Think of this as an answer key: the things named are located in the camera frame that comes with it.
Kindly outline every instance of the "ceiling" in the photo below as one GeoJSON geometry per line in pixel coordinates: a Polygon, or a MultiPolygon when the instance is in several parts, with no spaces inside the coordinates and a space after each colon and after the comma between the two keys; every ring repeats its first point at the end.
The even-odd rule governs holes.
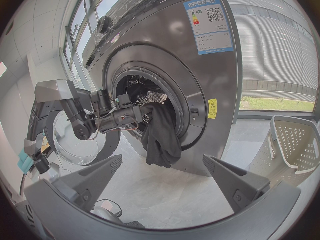
{"type": "Polygon", "coordinates": [[[0,77],[0,100],[29,71],[27,54],[31,54],[36,66],[58,56],[60,29],[68,2],[25,0],[19,7],[12,29],[0,43],[0,62],[8,68],[0,77]]]}

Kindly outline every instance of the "qr code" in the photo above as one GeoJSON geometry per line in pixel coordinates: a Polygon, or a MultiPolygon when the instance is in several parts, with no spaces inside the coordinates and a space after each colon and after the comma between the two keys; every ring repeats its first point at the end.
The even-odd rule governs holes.
{"type": "Polygon", "coordinates": [[[220,7],[209,8],[205,10],[210,22],[224,21],[224,17],[220,7]]]}

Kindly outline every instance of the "black cloth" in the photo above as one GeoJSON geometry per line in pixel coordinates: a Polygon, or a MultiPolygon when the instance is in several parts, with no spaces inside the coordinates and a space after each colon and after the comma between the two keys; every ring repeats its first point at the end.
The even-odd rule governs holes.
{"type": "Polygon", "coordinates": [[[174,111],[158,102],[147,103],[144,107],[152,109],[141,137],[146,163],[170,168],[181,158],[181,144],[174,130],[174,111]]]}

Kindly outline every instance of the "washing machine door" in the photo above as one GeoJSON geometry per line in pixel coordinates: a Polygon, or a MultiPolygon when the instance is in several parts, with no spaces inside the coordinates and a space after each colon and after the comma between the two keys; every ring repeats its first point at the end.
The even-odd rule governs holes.
{"type": "MultiPolygon", "coordinates": [[[[77,89],[77,92],[83,109],[87,113],[92,111],[90,91],[77,89]]],[[[95,140],[79,140],[59,101],[51,106],[44,133],[54,152],[65,162],[74,165],[92,165],[110,157],[120,141],[120,131],[98,133],[95,140]]]]}

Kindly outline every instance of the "floor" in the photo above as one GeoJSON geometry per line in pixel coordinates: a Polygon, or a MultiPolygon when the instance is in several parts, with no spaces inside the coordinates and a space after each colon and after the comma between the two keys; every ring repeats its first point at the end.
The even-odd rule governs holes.
{"type": "MultiPolygon", "coordinates": [[[[269,120],[238,120],[232,125],[222,159],[246,168],[269,128],[269,120]]],[[[146,228],[154,229],[184,228],[233,214],[213,178],[148,165],[123,135],[114,154],[122,154],[123,163],[99,199],[117,202],[122,208],[120,219],[124,223],[139,221],[146,228]]],[[[54,153],[50,160],[60,165],[62,176],[81,169],[58,160],[54,153]]],[[[118,212],[117,206],[111,211],[118,212]]]]}

